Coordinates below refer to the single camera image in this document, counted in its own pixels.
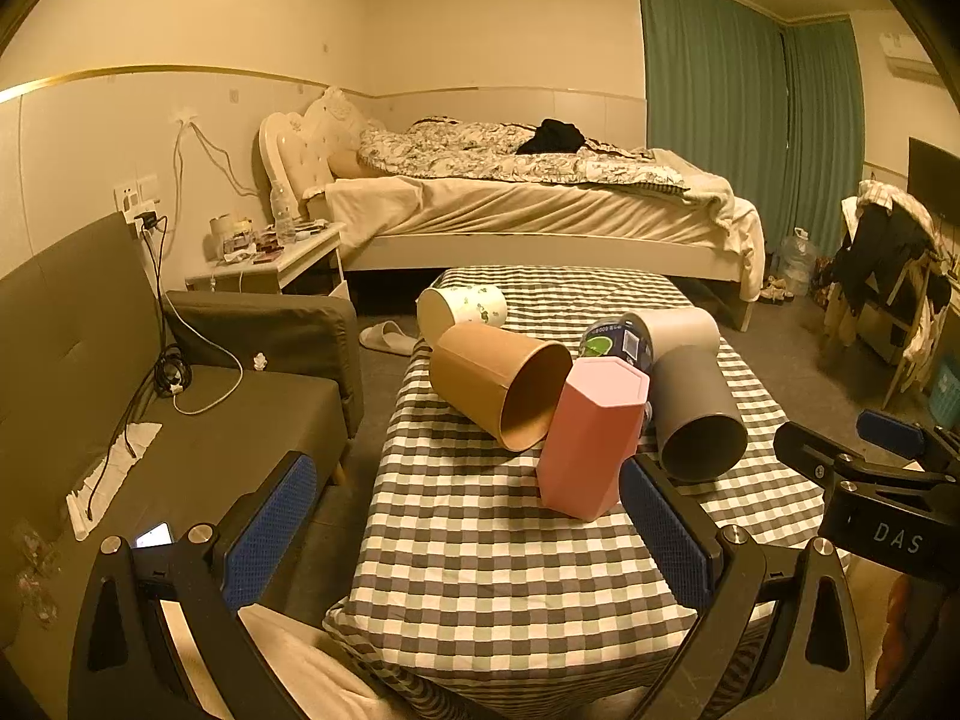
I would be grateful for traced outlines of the person's right hand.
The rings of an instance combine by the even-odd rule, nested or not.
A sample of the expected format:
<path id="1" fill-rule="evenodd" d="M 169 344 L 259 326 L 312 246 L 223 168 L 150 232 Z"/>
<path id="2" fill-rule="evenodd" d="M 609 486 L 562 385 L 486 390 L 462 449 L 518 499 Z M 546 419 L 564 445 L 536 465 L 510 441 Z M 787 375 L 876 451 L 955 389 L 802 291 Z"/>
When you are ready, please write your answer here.
<path id="1" fill-rule="evenodd" d="M 900 574 L 890 589 L 889 601 L 887 601 L 887 629 L 882 639 L 882 653 L 875 667 L 875 689 L 878 691 L 887 689 L 895 681 L 910 655 L 913 639 L 908 631 L 907 617 L 914 595 L 913 587 L 913 579 L 907 574 Z M 937 612 L 935 637 L 940 640 L 942 649 L 934 660 L 929 662 L 929 666 L 939 679 L 944 678 L 947 670 L 952 666 L 952 645 L 947 645 L 947 635 L 953 634 L 957 606 L 958 596 L 947 595 L 946 600 L 940 603 Z"/>

